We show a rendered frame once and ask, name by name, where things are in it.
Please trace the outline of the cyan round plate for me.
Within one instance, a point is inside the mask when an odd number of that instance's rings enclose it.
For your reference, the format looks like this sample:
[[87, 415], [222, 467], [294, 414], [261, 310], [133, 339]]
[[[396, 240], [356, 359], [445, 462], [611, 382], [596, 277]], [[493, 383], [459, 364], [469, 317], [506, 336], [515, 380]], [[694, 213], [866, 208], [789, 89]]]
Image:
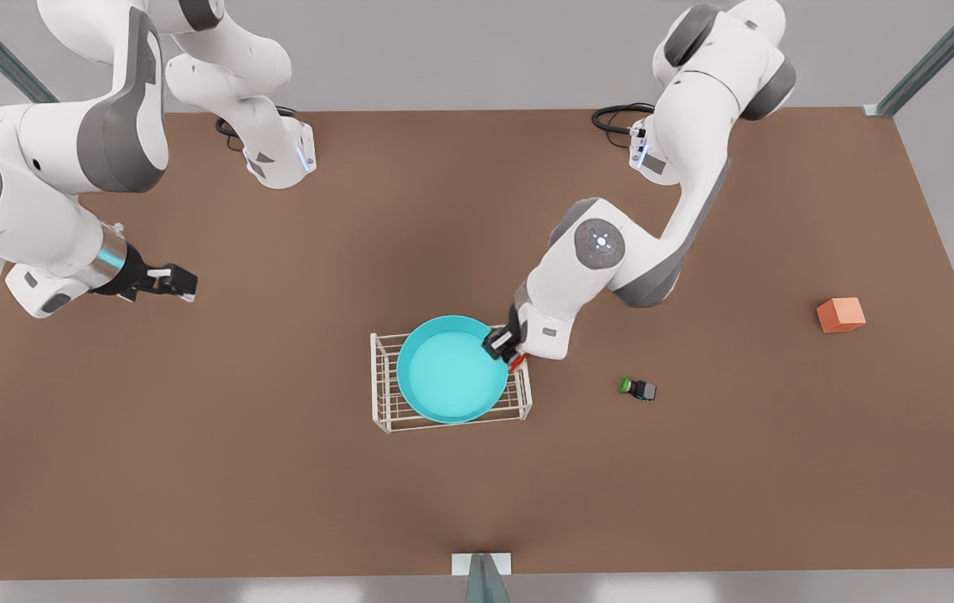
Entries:
[[483, 348], [491, 331], [477, 319], [450, 314], [409, 333], [395, 372], [410, 407], [440, 424], [461, 424], [487, 413], [508, 382], [507, 364]]

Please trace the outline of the orange box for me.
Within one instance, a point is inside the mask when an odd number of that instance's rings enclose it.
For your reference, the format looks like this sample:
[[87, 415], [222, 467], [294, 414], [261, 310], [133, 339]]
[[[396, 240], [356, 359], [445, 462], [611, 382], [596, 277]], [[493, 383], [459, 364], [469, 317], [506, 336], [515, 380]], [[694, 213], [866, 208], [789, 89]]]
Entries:
[[857, 297], [835, 297], [815, 309], [824, 333], [851, 332], [866, 324], [862, 304]]

